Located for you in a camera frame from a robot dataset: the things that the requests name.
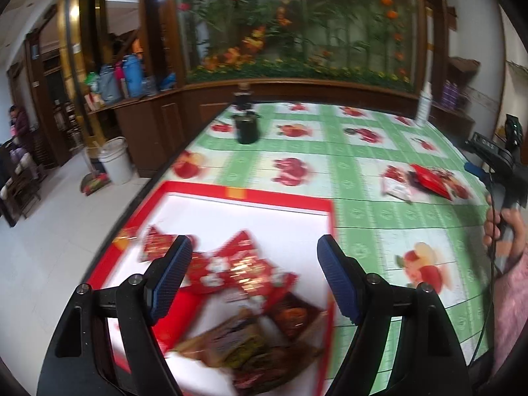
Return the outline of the person right hand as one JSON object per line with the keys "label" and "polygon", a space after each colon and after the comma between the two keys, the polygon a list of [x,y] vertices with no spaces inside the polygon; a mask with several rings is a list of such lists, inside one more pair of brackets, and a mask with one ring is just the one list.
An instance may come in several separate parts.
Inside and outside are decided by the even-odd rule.
{"label": "person right hand", "polygon": [[491,195],[487,196],[489,209],[483,223],[483,244],[488,256],[499,260],[505,267],[512,267],[526,248],[527,227],[519,208],[494,207]]}

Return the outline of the pink sleeve forearm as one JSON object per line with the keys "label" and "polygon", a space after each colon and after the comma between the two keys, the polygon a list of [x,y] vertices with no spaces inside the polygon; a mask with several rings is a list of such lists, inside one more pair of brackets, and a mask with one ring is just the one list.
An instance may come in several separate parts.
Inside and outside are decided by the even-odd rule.
{"label": "pink sleeve forearm", "polygon": [[527,248],[494,288],[493,375],[506,361],[527,320]]}

